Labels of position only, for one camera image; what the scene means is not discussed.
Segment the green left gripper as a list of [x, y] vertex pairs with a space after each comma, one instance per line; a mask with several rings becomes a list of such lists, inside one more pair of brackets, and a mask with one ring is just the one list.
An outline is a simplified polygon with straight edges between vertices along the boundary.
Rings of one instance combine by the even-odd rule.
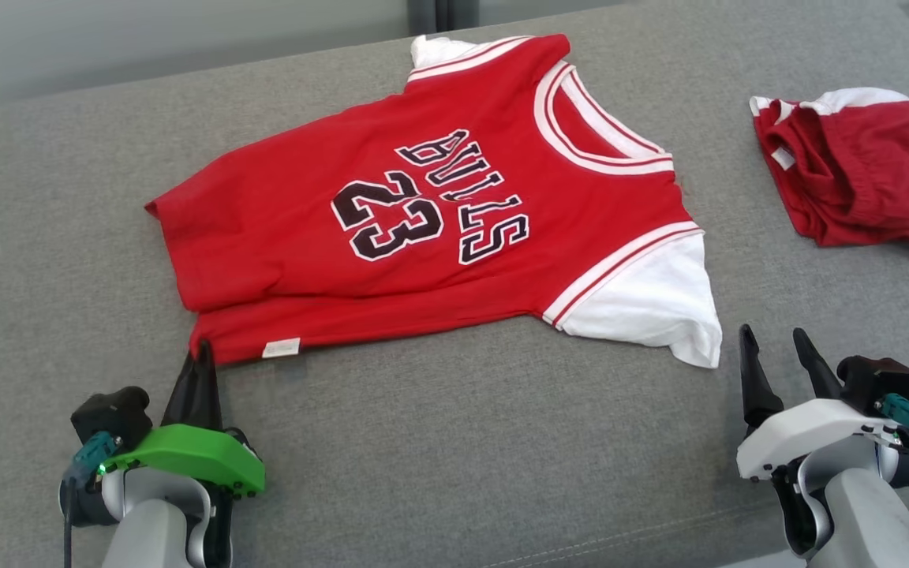
[[163, 411], [161, 428], [132, 450], [102, 463], [102, 473], [138, 467], [159, 469], [214, 484], [238, 499], [266, 491], [266, 466], [243, 431], [223, 431], [214, 353], [208, 339], [189, 351]]

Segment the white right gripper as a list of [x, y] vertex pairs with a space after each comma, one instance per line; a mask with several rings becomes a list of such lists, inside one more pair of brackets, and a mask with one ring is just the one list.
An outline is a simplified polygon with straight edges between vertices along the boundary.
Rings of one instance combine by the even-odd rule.
[[851, 438], [884, 436], [897, 421], [870, 417], [840, 399], [843, 384], [837, 379], [811, 338], [801, 327], [792, 331], [799, 363], [810, 378], [816, 398], [785, 410], [785, 404], [767, 379], [760, 361], [760, 346], [749, 324], [739, 328], [739, 370], [743, 419], [750, 434], [736, 452], [740, 478], [768, 479], [772, 471], [794, 459]]

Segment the red Bulls basketball jersey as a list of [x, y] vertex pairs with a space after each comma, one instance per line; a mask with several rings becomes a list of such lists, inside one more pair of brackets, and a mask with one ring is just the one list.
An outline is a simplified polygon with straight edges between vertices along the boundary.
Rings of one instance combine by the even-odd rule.
[[529, 314], [714, 369], [722, 330], [674, 159], [564, 35], [416, 37], [398, 94], [227, 152], [155, 198], [191, 348], [218, 364]]

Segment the red shorts white stripe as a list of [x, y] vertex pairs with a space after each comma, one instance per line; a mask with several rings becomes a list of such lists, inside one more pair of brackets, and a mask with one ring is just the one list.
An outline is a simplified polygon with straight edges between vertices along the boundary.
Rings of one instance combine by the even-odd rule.
[[748, 102], [790, 222], [819, 247], [909, 241], [909, 97], [844, 88]]

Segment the grey fabric sofa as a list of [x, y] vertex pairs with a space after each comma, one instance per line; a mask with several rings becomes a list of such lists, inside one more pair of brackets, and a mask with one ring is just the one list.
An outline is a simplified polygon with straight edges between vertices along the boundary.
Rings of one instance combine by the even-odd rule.
[[[646, 0], [462, 30], [563, 33], [603, 108], [675, 156], [706, 231], [715, 372], [530, 317], [219, 373], [268, 489], [234, 508], [237, 568], [713, 568], [784, 549], [742, 480], [737, 328], [787, 404], [792, 341], [909, 364], [909, 248], [818, 248], [787, 221], [753, 95], [909, 95], [895, 0]], [[162, 416], [194, 319], [144, 205], [223, 152], [397, 92], [407, 40], [0, 106], [0, 568], [60, 568], [69, 417], [140, 385]]]

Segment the grey vertical pipes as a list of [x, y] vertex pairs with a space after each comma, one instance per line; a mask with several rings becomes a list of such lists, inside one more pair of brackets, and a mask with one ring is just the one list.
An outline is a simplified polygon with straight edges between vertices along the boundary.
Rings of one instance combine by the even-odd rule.
[[481, 0], [405, 0], [412, 36], [435, 35], [479, 25]]

